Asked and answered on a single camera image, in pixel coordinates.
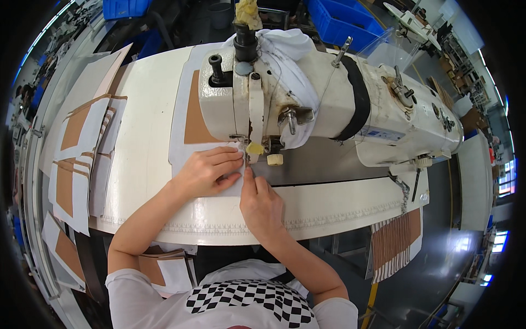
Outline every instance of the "sewing machine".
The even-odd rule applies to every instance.
[[[294,135],[308,124],[311,137],[354,141],[363,165],[390,167],[394,175],[450,158],[463,129],[439,95],[397,67],[346,54],[350,42],[337,56],[313,46],[296,61],[320,99],[318,108],[305,108],[257,58],[254,34],[238,29],[234,47],[211,51],[200,70],[199,102],[211,135],[262,145],[269,165],[283,163],[284,131]],[[256,163],[260,154],[250,151],[247,160]]]

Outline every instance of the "transparent plastic shield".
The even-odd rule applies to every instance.
[[[356,55],[366,59],[371,66],[398,65],[404,72],[416,59],[420,46],[415,40],[404,37],[399,29],[390,27]]]

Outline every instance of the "white t-shirt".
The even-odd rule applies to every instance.
[[[330,298],[310,309],[296,290],[276,281],[209,283],[164,300],[143,273],[123,269],[106,278],[113,328],[340,329],[358,327],[358,309]]]

